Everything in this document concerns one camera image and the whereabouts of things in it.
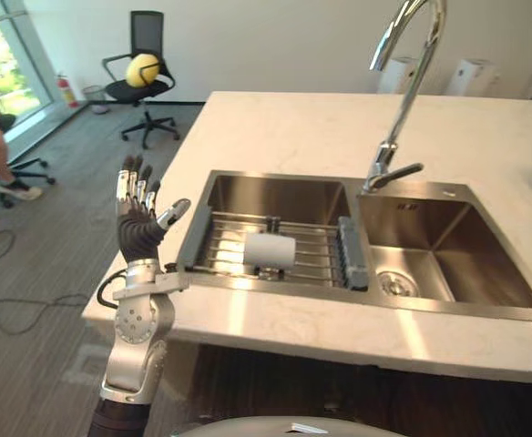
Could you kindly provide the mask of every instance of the black office chair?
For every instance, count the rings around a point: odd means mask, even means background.
[[[14,115],[3,114],[0,116],[0,130],[3,133],[5,133],[7,130],[13,127],[14,124],[15,124]],[[56,179],[51,178],[49,175],[47,175],[47,173],[35,173],[35,172],[30,172],[30,171],[23,171],[24,168],[32,166],[35,163],[38,163],[42,168],[47,168],[48,166],[47,161],[44,161],[41,158],[33,158],[33,159],[29,159],[28,161],[19,162],[19,163],[12,165],[10,167],[11,173],[13,173],[13,176],[15,176],[16,178],[42,178],[42,179],[45,179],[49,185],[54,185],[56,183]],[[1,204],[5,208],[11,208],[14,205],[13,201],[5,193],[0,193],[0,200],[1,200]]]
[[[142,148],[147,147],[148,133],[153,129],[166,130],[173,134],[173,139],[179,140],[179,132],[174,129],[175,120],[173,117],[165,117],[153,119],[148,113],[145,98],[154,97],[169,91],[177,82],[167,69],[167,64],[163,59],[163,14],[154,11],[131,11],[130,12],[130,53],[120,56],[112,56],[102,60],[102,66],[106,69],[110,77],[115,81],[106,87],[106,92],[121,103],[130,103],[137,107],[143,105],[145,108],[145,118],[142,123],[136,126],[125,129],[121,132],[120,137],[127,141],[127,133],[135,130],[145,129],[142,136]],[[152,83],[142,87],[135,88],[130,86],[126,80],[117,80],[108,69],[108,64],[112,61],[122,59],[124,57],[134,58],[135,56],[147,53],[154,55],[158,62],[149,66],[140,68],[140,77],[143,82],[147,84],[147,80],[143,77],[143,70],[153,66],[159,66],[159,74],[167,77],[170,80],[170,85],[160,80],[155,80]],[[164,126],[162,123],[169,122],[171,127]]]

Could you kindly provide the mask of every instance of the white marble countertop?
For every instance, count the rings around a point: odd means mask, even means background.
[[[158,209],[186,197],[193,211],[213,169],[364,178],[400,101],[379,95],[214,93],[162,179]],[[423,162],[425,170],[410,179],[469,185],[532,272],[532,101],[420,96],[399,144],[393,168]],[[161,262],[177,257],[192,217],[191,212],[165,237]],[[117,256],[107,275],[123,267]],[[532,322],[198,285],[171,299],[176,339],[532,381]],[[95,296],[84,310],[85,318],[106,324],[113,315]]]

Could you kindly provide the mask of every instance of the faucet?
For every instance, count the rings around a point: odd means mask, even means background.
[[[415,70],[412,82],[405,92],[404,100],[402,101],[402,105],[400,105],[394,124],[392,125],[387,138],[377,148],[377,154],[369,168],[367,178],[363,184],[363,192],[366,193],[385,187],[392,180],[411,175],[424,168],[422,164],[415,163],[392,172],[388,171],[394,153],[397,150],[397,137],[400,134],[402,127],[404,127],[410,108],[418,94],[418,88],[420,87],[420,84],[422,84],[426,70],[430,65],[430,61],[432,61],[432,56],[434,55],[434,51],[436,50],[440,36],[442,35],[446,19],[446,0],[406,0],[400,6],[400,9],[395,14],[394,19],[390,22],[389,26],[387,26],[387,29],[382,36],[382,40],[375,49],[372,63],[369,67],[370,70],[374,69],[381,71],[384,69],[394,51],[397,41],[405,30],[405,27],[410,20],[412,20],[414,14],[426,3],[430,4],[432,12],[430,31],[424,44],[424,50],[420,57],[420,62]]]

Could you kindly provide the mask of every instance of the chair armrest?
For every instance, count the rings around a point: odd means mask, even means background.
[[[138,69],[138,74],[140,75],[140,78],[141,80],[143,81],[143,83],[149,87],[152,85],[152,83],[148,83],[147,80],[145,79],[145,77],[143,76],[143,71],[145,71],[147,68],[151,68],[153,66],[162,66],[162,63],[161,62],[155,62],[154,64],[150,64],[148,66],[142,66],[141,68]],[[173,78],[173,76],[169,73],[169,71],[167,71],[167,74],[162,74],[163,76],[166,76],[168,77],[170,80],[171,80],[171,85],[169,86],[169,89],[173,88],[176,84],[175,82],[175,79]]]
[[[102,59],[102,66],[104,67],[104,69],[107,71],[108,75],[110,77],[112,77],[112,80],[114,80],[115,82],[117,81],[117,79],[114,77],[114,75],[112,74],[112,72],[110,71],[110,69],[108,68],[108,64],[111,63],[112,61],[118,61],[119,59],[122,59],[123,57],[130,57],[130,53],[126,54],[126,55],[118,55],[118,56],[112,56],[112,57],[105,57],[104,59]]]
[[[145,77],[143,76],[142,72],[145,71],[147,68],[152,68],[153,66],[160,66],[160,62],[157,61],[154,64],[149,64],[147,66],[142,66],[141,68],[138,69],[138,75],[140,76],[140,79],[142,80],[142,83],[145,84],[146,87],[151,86],[152,82],[151,83],[147,82],[147,79],[145,79]]]

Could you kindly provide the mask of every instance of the red fire extinguisher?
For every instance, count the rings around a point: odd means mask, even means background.
[[[57,75],[57,87],[62,91],[67,105],[69,107],[77,107],[77,101],[72,92],[72,88],[69,87],[66,77],[61,73]]]

